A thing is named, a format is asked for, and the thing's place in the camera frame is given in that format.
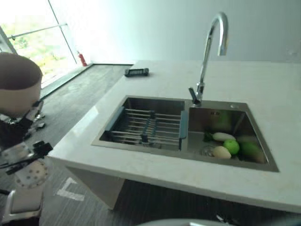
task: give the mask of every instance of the glass wall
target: glass wall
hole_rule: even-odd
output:
[[[48,0],[4,3],[0,26],[17,54],[34,61],[43,72],[42,87],[77,67],[76,58]]]

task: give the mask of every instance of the sink basin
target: sink basin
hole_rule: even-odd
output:
[[[203,138],[215,132],[233,135],[240,147],[251,144],[256,155],[239,151],[231,159],[213,157],[213,148],[222,142],[204,142]],[[278,171],[245,103],[202,101],[201,107],[192,107],[187,99],[126,97],[92,145]]]

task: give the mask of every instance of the cable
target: cable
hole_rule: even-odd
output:
[[[10,191],[0,189],[0,194],[9,195]]]
[[[12,164],[4,163],[4,164],[0,165],[0,169],[5,169],[5,168],[8,168],[8,167],[19,165],[19,164],[24,163],[24,162],[32,163],[33,161],[36,161],[36,160],[38,160],[41,157],[42,156],[38,156],[38,157],[35,157],[35,158],[30,158],[30,159],[25,159],[25,160],[18,161],[18,162],[12,163]]]

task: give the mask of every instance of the red fire extinguisher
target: red fire extinguisher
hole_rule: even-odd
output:
[[[79,54],[79,58],[80,58],[81,63],[83,64],[83,66],[84,67],[87,66],[84,56],[80,52],[77,52],[77,53]]]

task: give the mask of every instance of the white wall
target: white wall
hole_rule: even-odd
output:
[[[57,7],[94,63],[202,59],[219,11],[228,16],[229,45],[218,57],[216,31],[212,60],[301,62],[301,0],[64,0]]]

